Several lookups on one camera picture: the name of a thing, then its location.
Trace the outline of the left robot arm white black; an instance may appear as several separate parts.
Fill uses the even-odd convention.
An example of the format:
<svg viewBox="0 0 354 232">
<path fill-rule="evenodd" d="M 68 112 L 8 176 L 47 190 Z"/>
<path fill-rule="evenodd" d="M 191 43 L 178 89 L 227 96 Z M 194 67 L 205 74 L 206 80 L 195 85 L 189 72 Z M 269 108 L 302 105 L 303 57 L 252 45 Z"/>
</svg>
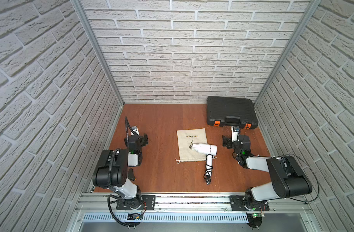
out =
<svg viewBox="0 0 354 232">
<path fill-rule="evenodd" d="M 132 210 L 144 209 L 147 205 L 140 188 L 128 177 L 128 168 L 140 166 L 143 160 L 142 147 L 148 144 L 148 136 L 131 135 L 125 138 L 126 149 L 104 150 L 92 176 L 94 186 L 113 192 L 109 203 L 123 204 Z"/>
</svg>

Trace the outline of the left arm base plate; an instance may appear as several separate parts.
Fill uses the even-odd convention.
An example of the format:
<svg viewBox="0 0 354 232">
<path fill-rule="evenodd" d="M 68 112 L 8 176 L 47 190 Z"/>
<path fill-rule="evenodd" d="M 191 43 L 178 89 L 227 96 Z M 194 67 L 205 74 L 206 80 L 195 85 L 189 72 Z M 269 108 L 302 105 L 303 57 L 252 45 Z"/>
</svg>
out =
<svg viewBox="0 0 354 232">
<path fill-rule="evenodd" d="M 117 202 L 116 210 L 154 210 L 155 195 L 142 194 L 133 199 L 119 200 Z"/>
</svg>

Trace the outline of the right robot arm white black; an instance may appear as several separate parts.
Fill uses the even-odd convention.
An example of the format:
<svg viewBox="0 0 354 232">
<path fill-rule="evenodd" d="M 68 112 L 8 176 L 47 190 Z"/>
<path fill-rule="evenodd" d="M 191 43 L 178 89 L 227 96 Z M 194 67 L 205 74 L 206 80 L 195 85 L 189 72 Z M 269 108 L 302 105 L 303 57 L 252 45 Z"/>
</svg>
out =
<svg viewBox="0 0 354 232">
<path fill-rule="evenodd" d="M 250 149 L 250 139 L 246 135 L 238 135 L 236 139 L 223 136 L 222 146 L 234 150 L 233 158 L 241 167 L 267 172 L 270 176 L 270 182 L 247 189 L 243 197 L 246 210 L 265 211 L 269 200 L 306 195 L 313 191 L 310 180 L 291 155 L 254 156 Z"/>
</svg>

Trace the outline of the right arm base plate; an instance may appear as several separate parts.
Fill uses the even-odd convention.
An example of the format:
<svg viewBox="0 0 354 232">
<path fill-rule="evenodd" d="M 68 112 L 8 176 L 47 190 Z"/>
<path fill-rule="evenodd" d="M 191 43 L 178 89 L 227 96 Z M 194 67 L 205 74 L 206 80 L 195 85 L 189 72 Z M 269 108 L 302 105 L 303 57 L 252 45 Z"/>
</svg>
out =
<svg viewBox="0 0 354 232">
<path fill-rule="evenodd" d="M 230 205 L 232 211 L 269 211 L 267 201 L 256 201 L 246 195 L 230 195 Z"/>
</svg>

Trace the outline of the beige linen drawstring bag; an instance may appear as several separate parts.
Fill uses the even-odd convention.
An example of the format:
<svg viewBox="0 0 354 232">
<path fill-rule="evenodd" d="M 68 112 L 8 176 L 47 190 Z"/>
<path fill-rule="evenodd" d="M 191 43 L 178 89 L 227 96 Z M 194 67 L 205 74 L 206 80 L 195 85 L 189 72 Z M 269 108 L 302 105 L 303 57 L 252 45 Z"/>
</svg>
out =
<svg viewBox="0 0 354 232">
<path fill-rule="evenodd" d="M 205 161 L 206 156 L 190 148 L 194 144 L 207 144 L 206 130 L 177 130 L 179 159 L 177 162 Z"/>
</svg>

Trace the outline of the white hair dryer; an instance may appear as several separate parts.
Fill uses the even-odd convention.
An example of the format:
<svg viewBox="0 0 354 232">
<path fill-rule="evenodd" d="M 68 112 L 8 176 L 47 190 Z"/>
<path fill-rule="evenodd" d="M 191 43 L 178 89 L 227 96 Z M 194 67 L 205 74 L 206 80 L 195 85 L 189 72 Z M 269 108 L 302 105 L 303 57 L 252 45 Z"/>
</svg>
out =
<svg viewBox="0 0 354 232">
<path fill-rule="evenodd" d="M 191 149 L 206 156 L 206 171 L 204 174 L 204 179 L 206 180 L 206 184 L 210 185 L 212 181 L 213 159 L 217 155 L 217 146 L 198 143 L 192 144 Z"/>
</svg>

